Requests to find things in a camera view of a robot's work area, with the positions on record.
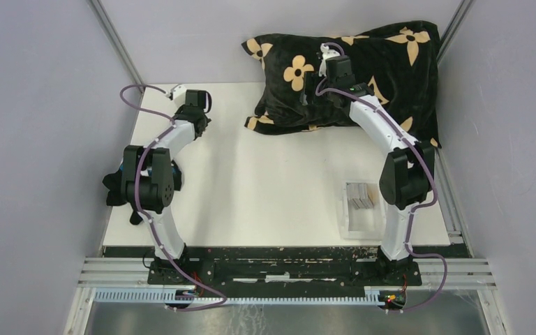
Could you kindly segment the clear plastic card box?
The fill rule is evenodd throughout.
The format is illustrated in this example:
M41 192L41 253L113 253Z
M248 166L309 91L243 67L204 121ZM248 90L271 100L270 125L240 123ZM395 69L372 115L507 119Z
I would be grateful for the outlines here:
M373 184L377 189L377 202L374 209L355 209L346 196L346 184L363 182ZM370 180L344 181L341 189L341 212L338 232L342 239L361 241L380 241L385 230L386 202L382 199L379 185Z

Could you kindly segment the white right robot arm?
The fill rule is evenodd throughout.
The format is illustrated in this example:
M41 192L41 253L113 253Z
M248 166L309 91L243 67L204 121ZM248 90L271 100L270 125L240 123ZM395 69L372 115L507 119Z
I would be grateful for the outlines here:
M379 189L387 203L385 233L375 259L375 276L385 285L410 271L414 258L411 234L417 210L434 205L435 149L403 130L387 113L369 85L358 82L350 57L325 59L316 96L342 109L385 155Z

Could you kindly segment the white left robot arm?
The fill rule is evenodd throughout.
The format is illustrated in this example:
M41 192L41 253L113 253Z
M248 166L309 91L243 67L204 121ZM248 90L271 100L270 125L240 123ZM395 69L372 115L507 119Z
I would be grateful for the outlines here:
M170 125L147 146L128 145L124 149L120 194L148 227L154 241L154 260L149 269L181 284L191 278L192 266L184 260L186 244L172 215L176 191L172 157L202 136L212 107L208 91L179 85L166 96L180 106L170 117Z

